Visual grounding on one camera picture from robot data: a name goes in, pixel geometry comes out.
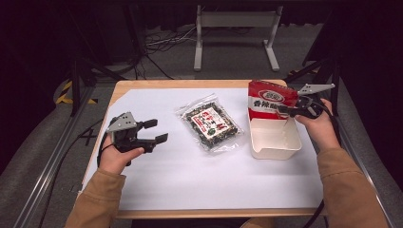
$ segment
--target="sleeve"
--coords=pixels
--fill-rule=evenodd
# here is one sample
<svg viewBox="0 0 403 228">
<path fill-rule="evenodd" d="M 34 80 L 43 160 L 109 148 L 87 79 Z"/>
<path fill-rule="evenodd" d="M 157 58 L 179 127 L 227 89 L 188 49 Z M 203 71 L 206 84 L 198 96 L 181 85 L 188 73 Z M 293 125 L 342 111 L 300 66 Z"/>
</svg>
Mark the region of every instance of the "sleeve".
<svg viewBox="0 0 403 228">
<path fill-rule="evenodd" d="M 345 150 L 321 151 L 317 164 L 331 228 L 388 227 L 373 187 Z"/>
<path fill-rule="evenodd" d="M 98 169 L 77 198 L 67 228 L 109 227 L 119 209 L 125 176 Z"/>
</svg>

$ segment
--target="plastic bag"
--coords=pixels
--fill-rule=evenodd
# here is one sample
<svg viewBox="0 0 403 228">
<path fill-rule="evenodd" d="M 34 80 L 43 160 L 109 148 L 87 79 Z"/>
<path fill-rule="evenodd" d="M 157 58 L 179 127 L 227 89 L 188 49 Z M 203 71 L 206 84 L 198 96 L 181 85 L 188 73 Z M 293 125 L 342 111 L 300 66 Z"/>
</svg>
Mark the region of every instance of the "plastic bag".
<svg viewBox="0 0 403 228">
<path fill-rule="evenodd" d="M 243 130 L 220 105 L 216 94 L 187 104 L 177 110 L 176 114 L 204 150 L 223 152 L 238 147 L 236 138 L 243 135 Z"/>
</svg>

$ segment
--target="metal rod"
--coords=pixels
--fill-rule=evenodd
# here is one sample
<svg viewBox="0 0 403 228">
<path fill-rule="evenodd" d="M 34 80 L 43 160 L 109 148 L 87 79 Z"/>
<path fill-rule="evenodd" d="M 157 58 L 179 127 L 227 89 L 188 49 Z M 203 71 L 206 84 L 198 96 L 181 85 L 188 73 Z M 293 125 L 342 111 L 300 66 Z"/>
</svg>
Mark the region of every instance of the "metal rod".
<svg viewBox="0 0 403 228">
<path fill-rule="evenodd" d="M 85 88 L 81 104 L 87 104 L 87 102 L 92 94 L 93 89 L 94 89 L 93 87 Z M 67 125 L 62 133 L 62 136 L 59 139 L 59 142 L 56 144 L 56 146 L 53 150 L 53 153 L 51 154 L 51 156 L 48 160 L 47 165 L 45 166 L 42 174 L 39 176 L 38 181 L 36 182 L 33 190 L 31 191 L 31 194 L 30 194 L 23 210 L 21 211 L 18 219 L 15 221 L 14 226 L 13 226 L 14 228 L 23 228 L 23 227 L 27 227 L 29 225 L 29 222 L 34 215 L 34 213 L 39 205 L 39 202 L 41 201 L 42 197 L 44 196 L 45 192 L 47 191 L 48 185 L 56 172 L 58 163 L 63 158 L 69 136 L 71 135 L 71 132 L 74 129 L 74 126 L 77 124 L 78 120 L 80 119 L 80 116 L 83 113 L 84 108 L 85 108 L 85 105 L 81 105 L 81 107 L 78 109 L 76 115 L 69 118 Z"/>
</svg>

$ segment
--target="white paper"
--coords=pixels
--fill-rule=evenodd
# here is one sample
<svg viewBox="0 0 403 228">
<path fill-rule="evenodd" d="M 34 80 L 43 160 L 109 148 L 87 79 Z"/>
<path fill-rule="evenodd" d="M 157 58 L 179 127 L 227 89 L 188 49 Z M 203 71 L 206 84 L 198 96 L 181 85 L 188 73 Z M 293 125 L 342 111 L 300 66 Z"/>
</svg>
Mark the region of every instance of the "white paper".
<svg viewBox="0 0 403 228">
<path fill-rule="evenodd" d="M 175 110 L 215 93 L 220 104 L 244 130 L 240 147 L 209 155 L 193 139 Z M 305 127 L 297 123 L 302 149 L 287 161 L 256 160 L 251 155 L 247 88 L 133 89 L 106 114 L 131 111 L 136 121 L 157 119 L 158 125 L 139 132 L 140 139 L 168 133 L 167 142 L 132 161 L 120 210 L 192 210 L 249 208 L 317 208 L 322 184 L 317 155 Z M 89 164 L 84 186 L 97 169 Z"/>
</svg>

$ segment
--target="metal frame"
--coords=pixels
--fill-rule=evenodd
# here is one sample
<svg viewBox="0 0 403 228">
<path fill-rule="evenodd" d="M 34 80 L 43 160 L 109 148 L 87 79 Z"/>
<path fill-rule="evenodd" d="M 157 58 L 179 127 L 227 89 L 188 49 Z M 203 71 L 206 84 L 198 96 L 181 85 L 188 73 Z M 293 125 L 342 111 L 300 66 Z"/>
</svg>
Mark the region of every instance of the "metal frame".
<svg viewBox="0 0 403 228">
<path fill-rule="evenodd" d="M 278 29 L 282 7 L 276 11 L 202 11 L 198 5 L 196 18 L 197 42 L 195 71 L 202 70 L 202 28 L 203 27 L 270 27 L 269 39 L 263 40 L 267 57 L 273 71 L 279 71 L 278 61 L 273 51 L 273 42 Z"/>
</svg>

